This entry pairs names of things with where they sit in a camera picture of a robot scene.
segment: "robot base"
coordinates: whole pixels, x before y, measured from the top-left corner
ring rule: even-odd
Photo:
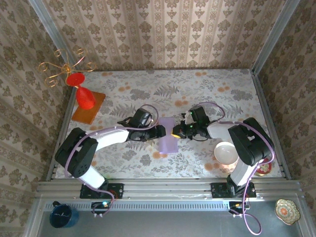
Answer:
[[[227,183],[211,183],[212,198],[242,198],[244,188],[239,189],[233,195],[227,188]],[[256,198],[256,190],[253,183],[249,183],[247,188],[247,198]]]
[[[122,199],[124,193],[124,184],[113,184],[104,182],[104,184],[99,187],[101,190],[106,190],[113,193],[115,199]],[[81,199],[111,199],[111,196],[106,193],[96,192],[88,188],[86,185],[82,185],[80,190]]]

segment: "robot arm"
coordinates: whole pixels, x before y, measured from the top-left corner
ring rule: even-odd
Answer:
[[[107,180],[93,167],[91,162],[94,154],[107,146],[115,143],[127,141],[148,141],[165,136],[165,129],[161,125],[146,129],[149,127],[152,115],[140,108],[133,117],[129,117],[118,124],[127,127],[126,129],[112,130],[107,133],[97,133],[94,136],[87,137],[76,149],[68,165],[68,172],[75,178],[82,180],[85,184],[95,189],[106,189]],[[128,128],[144,128],[146,130],[132,130]],[[55,159],[64,168],[70,153],[78,141],[89,134],[80,128],[74,128],[63,144],[58,149]]]
[[[235,125],[233,122],[210,121],[202,106],[194,106],[186,114],[182,114],[185,120],[173,128],[173,135],[178,138],[193,139],[199,134],[205,138],[221,138],[232,142],[239,156],[234,171],[227,177],[225,189],[218,196],[232,198],[240,197],[248,178],[254,169],[271,152],[265,142],[252,130],[243,125]],[[257,130],[274,148],[272,140],[254,118],[243,121]]]

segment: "blue mug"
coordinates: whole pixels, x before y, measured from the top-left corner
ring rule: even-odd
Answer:
[[[53,202],[54,209],[49,216],[49,222],[55,228],[69,228],[78,222],[79,212],[66,204]]]

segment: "gold candelabra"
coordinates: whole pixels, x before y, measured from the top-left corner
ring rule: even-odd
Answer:
[[[89,62],[89,63],[86,64],[86,67],[88,67],[89,70],[81,70],[80,71],[80,70],[76,70],[75,69],[75,66],[78,65],[85,58],[85,56],[83,54],[84,53],[84,49],[82,49],[82,48],[80,48],[80,49],[78,49],[76,51],[76,54],[79,55],[79,56],[82,56],[82,57],[74,65],[70,65],[68,53],[67,53],[67,51],[65,49],[58,49],[58,50],[56,50],[54,52],[55,57],[57,57],[57,58],[60,57],[62,51],[64,51],[66,53],[66,56],[67,56],[67,62],[62,67],[60,67],[60,66],[58,66],[56,64],[50,63],[50,62],[42,62],[39,65],[39,70],[41,72],[45,72],[48,69],[49,65],[52,65],[52,66],[60,69],[60,73],[52,75],[52,76],[47,77],[45,79],[45,84],[48,87],[54,87],[58,83],[58,79],[56,77],[59,76],[59,75],[66,74],[65,83],[66,83],[66,85],[68,85],[67,84],[67,78],[72,72],[80,72],[80,73],[92,72],[93,70],[95,70],[97,68],[97,65],[95,63]]]

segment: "table surface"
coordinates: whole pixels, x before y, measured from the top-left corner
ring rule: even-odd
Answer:
[[[143,104],[155,106],[160,116],[174,117],[178,124],[192,106],[211,101],[221,105],[223,121],[242,121],[254,117],[268,132],[255,86],[248,69],[172,70],[92,72],[86,74],[84,87],[106,94],[92,125],[70,121],[67,134],[75,127],[100,130],[115,126],[117,121],[132,116]],[[220,111],[204,106],[210,120]],[[178,140],[179,152],[160,155],[159,140],[126,142],[96,152],[92,165],[106,178],[181,178],[227,177],[235,165],[221,165],[213,151],[220,139],[206,142]],[[282,177],[277,160],[265,177]],[[55,178],[65,178],[58,166]]]

